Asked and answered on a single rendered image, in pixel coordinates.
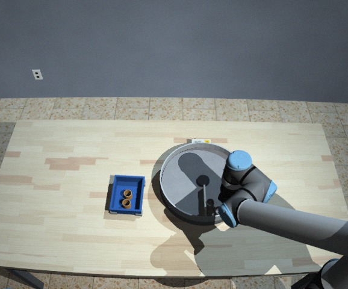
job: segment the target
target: wall socket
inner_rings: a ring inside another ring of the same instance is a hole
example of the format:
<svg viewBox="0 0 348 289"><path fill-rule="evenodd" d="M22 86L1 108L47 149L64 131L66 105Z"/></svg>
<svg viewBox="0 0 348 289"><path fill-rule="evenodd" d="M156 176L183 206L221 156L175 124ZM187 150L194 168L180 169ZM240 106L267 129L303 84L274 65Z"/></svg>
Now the wall socket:
<svg viewBox="0 0 348 289"><path fill-rule="evenodd" d="M42 73L40 72L40 69L33 69L32 73L33 73L33 75L34 75L36 80L42 80L43 79Z"/></svg>

